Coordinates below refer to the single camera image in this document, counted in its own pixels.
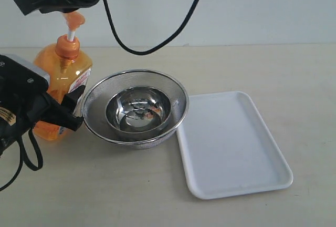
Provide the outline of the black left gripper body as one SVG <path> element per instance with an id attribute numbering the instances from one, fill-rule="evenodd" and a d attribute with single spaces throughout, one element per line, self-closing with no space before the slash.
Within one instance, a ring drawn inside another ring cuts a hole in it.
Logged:
<path id="1" fill-rule="evenodd" d="M 40 121 L 48 87 L 45 78 L 1 54 L 1 152 Z"/>

